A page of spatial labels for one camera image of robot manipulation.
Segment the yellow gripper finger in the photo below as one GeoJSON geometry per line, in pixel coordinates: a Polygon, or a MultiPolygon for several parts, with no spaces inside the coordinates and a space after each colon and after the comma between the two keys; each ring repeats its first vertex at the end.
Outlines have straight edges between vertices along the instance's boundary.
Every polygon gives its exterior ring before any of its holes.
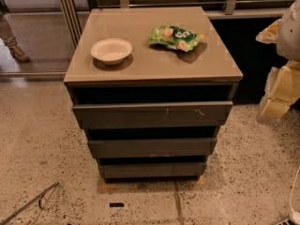
{"type": "Polygon", "coordinates": [[[278,33],[278,26],[281,22],[281,19],[278,19],[272,22],[269,26],[264,28],[257,36],[256,40],[258,42],[264,44],[276,44],[277,43],[277,33],[278,33]]]}
{"type": "Polygon", "coordinates": [[[289,61],[282,68],[272,67],[264,92],[261,116],[279,120],[300,98],[300,62],[289,61]]]}

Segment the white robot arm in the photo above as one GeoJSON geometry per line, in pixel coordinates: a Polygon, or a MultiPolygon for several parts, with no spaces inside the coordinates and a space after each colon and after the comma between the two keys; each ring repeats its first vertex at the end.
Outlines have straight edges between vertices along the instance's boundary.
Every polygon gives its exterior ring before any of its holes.
{"type": "Polygon", "coordinates": [[[263,29],[256,40],[275,44],[277,54],[288,60],[282,68],[271,68],[257,115],[261,123],[275,123],[300,98],[300,0],[263,29]]]}

